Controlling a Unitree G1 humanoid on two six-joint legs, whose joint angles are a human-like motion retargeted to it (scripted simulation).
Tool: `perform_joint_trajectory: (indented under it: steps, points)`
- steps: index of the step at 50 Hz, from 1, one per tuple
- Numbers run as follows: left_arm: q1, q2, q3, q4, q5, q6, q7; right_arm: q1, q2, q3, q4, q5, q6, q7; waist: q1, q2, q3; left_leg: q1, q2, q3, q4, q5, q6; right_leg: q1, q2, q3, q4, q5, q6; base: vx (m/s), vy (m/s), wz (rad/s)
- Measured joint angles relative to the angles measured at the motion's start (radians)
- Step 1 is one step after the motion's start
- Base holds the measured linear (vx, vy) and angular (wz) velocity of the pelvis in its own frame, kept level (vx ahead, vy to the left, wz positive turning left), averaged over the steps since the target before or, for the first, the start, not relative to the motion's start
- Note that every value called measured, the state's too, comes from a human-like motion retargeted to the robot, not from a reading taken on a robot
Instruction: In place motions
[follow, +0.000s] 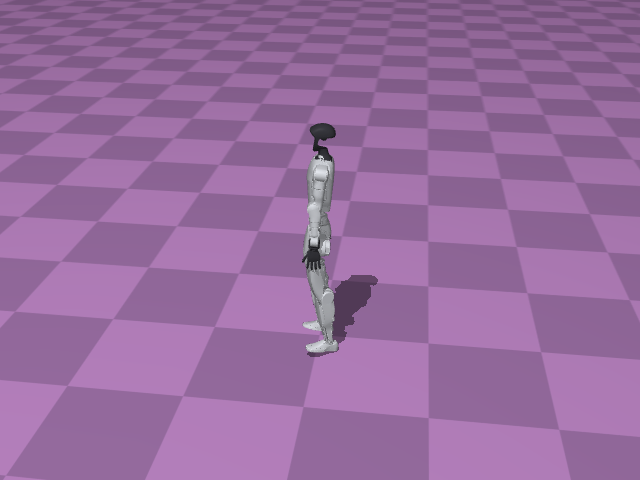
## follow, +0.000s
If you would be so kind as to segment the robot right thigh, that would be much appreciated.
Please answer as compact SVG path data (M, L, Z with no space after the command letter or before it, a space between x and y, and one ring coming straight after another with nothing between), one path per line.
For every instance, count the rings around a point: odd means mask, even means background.
M308 249L309 249L309 248L308 248L308 246L309 246L309 239L310 239L309 232L310 232L310 229L309 229L309 224L308 224L307 229L306 229L306 233L305 233L305 237L304 237L303 257L307 254L307 251L308 251ZM307 266L307 258L305 259L305 266ZM324 283L324 286L325 286L327 283L328 283L328 276L327 276L327 274L326 274L326 275L325 275L325 283Z

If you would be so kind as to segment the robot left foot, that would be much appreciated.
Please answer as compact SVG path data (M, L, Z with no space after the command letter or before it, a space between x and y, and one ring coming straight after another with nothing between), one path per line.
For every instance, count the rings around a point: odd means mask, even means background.
M330 341L330 343L331 343L331 341ZM322 339L322 340L320 340L318 342L307 344L305 348L306 348L307 351L314 352L314 353L321 353L321 352L326 352L326 351L337 351L338 350L338 343L337 343L336 340L333 340L333 343L328 345L328 344L326 344L326 341L324 341L324 339Z

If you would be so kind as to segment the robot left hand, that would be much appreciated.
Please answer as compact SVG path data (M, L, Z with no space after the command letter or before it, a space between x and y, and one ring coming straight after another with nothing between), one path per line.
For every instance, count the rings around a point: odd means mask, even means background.
M320 248L320 239L318 240L318 247L312 247L310 246L310 239L309 239L309 246L308 248L310 250L307 251L307 254L304 256L304 258L302 259L302 263L305 262L305 259L307 258L307 269L309 268L309 263L311 262L310 268L311 270L313 270L313 262L314 262L314 268L315 270L317 270L317 262L318 261L318 268L321 269L321 265L320 265L320 254L318 252L318 249Z

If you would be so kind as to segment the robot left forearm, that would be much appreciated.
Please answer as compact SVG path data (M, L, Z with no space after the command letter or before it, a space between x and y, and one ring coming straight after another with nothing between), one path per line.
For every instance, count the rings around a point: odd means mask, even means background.
M318 247L318 240L321 233L320 222L322 221L318 206L315 204L310 205L308 207L308 214L310 246Z

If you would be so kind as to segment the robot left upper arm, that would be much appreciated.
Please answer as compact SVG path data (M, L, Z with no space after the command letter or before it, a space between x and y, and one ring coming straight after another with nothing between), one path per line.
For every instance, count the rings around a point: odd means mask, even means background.
M329 170L327 168L328 167L326 165L317 165L316 168L314 169L313 190L312 190L314 201L311 201L308 203L307 212L308 212L308 207L312 204L317 205L320 212L322 210L326 183L328 181L328 176L329 176Z

